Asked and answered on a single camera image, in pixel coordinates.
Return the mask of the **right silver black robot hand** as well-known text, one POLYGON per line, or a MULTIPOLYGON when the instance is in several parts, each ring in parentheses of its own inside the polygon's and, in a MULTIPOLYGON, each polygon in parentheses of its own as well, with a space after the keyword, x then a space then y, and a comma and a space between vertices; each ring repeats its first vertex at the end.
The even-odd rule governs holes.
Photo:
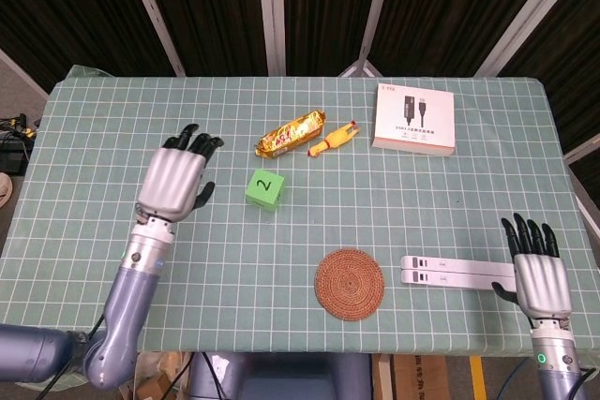
POLYGON ((517 305, 530 321, 568 319, 573 311, 567 271, 557 238, 546 223, 537 225, 515 213, 501 219, 514 267, 515 289, 491 283, 503 300, 517 305))

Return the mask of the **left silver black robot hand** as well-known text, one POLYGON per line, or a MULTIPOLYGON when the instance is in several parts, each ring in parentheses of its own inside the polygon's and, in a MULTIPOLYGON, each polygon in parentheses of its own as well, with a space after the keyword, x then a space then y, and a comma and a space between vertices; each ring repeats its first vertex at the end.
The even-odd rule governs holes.
POLYGON ((224 141, 208 133, 194 136, 198 128, 185 126, 155 151, 136 203, 139 223, 152 218, 180 222, 211 199, 216 185, 202 183, 203 171, 224 141))

